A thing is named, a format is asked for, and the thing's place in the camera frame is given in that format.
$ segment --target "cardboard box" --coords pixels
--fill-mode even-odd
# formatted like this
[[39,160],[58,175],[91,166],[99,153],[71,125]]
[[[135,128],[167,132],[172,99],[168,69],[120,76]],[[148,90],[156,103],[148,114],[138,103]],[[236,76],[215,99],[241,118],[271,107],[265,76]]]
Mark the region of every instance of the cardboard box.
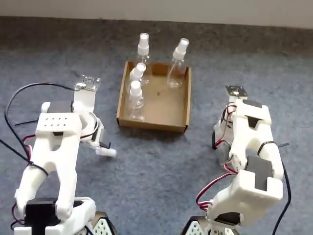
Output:
[[152,63],[150,82],[142,87],[145,105],[143,107],[144,121],[128,118],[128,94],[125,84],[134,68],[133,62],[126,62],[120,90],[116,120],[119,126],[185,132],[189,125],[191,69],[187,67],[182,88],[170,89],[167,86],[166,73],[168,64]]

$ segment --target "plastic bottle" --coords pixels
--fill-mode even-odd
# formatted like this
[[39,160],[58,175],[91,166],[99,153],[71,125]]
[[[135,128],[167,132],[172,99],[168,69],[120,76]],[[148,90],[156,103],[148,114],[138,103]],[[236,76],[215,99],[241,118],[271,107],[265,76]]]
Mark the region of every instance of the plastic bottle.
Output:
[[139,36],[139,44],[137,50],[137,58],[135,59],[135,65],[138,63],[143,63],[146,66],[146,71],[144,72],[143,78],[141,80],[141,85],[146,85],[149,83],[152,75],[152,69],[150,64],[149,56],[149,35],[147,33],[141,33]]
[[132,120],[144,121],[142,108],[144,106],[144,98],[142,96],[141,84],[139,81],[131,83],[131,90],[129,95],[129,117]]
[[189,41],[182,38],[173,53],[172,65],[167,73],[167,84],[170,88],[178,88],[182,85],[183,77],[186,72],[184,57]]
[[146,66],[143,63],[139,63],[129,74],[129,81],[127,82],[127,93],[129,94],[131,90],[131,83],[134,81],[139,81],[142,84],[142,76],[146,70]]

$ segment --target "white wall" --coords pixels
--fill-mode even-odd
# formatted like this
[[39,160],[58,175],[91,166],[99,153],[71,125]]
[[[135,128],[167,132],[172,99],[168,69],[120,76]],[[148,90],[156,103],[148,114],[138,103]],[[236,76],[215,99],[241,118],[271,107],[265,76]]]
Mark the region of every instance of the white wall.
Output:
[[0,0],[0,15],[313,28],[313,0]]

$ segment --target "white spray nozzle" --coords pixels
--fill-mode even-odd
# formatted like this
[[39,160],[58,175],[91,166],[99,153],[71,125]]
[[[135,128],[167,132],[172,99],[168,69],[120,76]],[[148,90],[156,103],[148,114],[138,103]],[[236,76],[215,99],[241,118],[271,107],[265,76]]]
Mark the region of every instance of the white spray nozzle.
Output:
[[140,34],[137,52],[139,55],[149,54],[149,35],[147,33]]
[[139,81],[133,81],[131,83],[131,96],[140,96],[142,94],[141,84]]
[[143,76],[143,73],[146,70],[146,66],[144,63],[138,63],[135,68],[131,71],[130,74],[130,80],[131,81],[136,81],[140,80],[141,77]]
[[174,59],[183,60],[185,57],[188,45],[189,45],[188,39],[182,38],[173,53]]

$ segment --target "white robotic arm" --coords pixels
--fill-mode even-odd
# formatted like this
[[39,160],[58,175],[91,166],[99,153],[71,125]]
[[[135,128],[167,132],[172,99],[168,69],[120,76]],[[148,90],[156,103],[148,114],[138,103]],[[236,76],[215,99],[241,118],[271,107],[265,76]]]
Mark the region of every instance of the white robotic arm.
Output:
[[[58,223],[57,228],[46,229],[45,234],[75,234],[86,225],[86,221],[90,221],[94,217],[95,203],[89,198],[83,199],[83,204],[73,210],[74,202],[80,201],[74,198],[77,181],[76,160],[80,142],[91,145],[99,155],[116,156],[116,151],[110,149],[110,145],[103,143],[104,126],[101,120],[93,114],[95,93],[99,84],[100,79],[84,77],[80,83],[76,84],[74,102],[46,102],[42,105],[31,161],[42,167],[47,173],[57,172],[60,181],[58,198],[54,202],[45,202],[45,205],[52,206],[53,204],[55,219],[59,220],[61,224],[66,225],[72,220],[76,224],[74,227],[70,226],[71,233],[67,229],[62,229]],[[35,198],[45,177],[45,173],[37,167],[29,165],[24,170],[15,198],[19,214],[25,218],[25,223],[27,203]],[[82,213],[86,214],[84,219],[77,219]],[[15,235],[32,234],[23,233],[25,229],[27,228],[15,228]],[[66,233],[51,233],[49,232],[51,229],[56,229],[56,231],[61,229]]]
[[[283,197],[284,170],[273,141],[268,107],[248,100],[242,87],[228,86],[227,90],[233,110],[223,125],[222,119],[215,125],[212,139],[227,137],[231,144],[227,162],[238,174],[211,200],[207,209],[211,234],[252,225]],[[247,149],[258,157],[247,156]]]

